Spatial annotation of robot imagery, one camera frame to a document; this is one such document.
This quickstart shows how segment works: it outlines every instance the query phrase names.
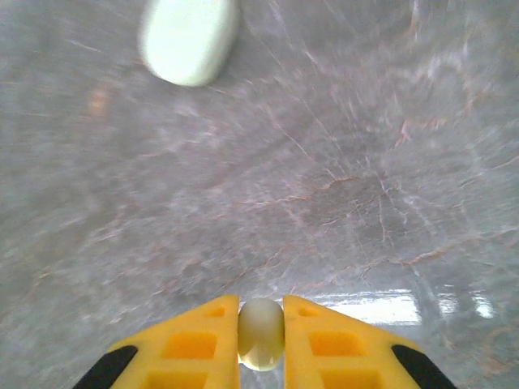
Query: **gray marble surface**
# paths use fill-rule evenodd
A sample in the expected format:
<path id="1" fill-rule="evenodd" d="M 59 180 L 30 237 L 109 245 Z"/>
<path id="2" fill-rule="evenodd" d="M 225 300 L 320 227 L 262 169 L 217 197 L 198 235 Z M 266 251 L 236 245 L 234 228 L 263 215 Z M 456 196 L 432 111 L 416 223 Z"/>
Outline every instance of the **gray marble surface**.
<path id="1" fill-rule="evenodd" d="M 197 89 L 140 63 L 143 8 L 0 2 L 0 387 L 72 387 L 214 297 L 294 293 L 460 388 L 516 388 L 517 1 L 242 0 Z"/>

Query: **pale green soap bar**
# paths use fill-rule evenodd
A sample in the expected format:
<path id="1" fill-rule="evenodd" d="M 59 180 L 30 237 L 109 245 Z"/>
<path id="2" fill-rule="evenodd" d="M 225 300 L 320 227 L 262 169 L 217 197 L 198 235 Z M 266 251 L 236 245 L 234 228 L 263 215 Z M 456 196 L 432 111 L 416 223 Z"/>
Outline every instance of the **pale green soap bar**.
<path id="1" fill-rule="evenodd" d="M 237 0 L 152 0 L 142 20 L 140 55 L 161 79 L 205 85 L 225 65 L 238 25 Z"/>

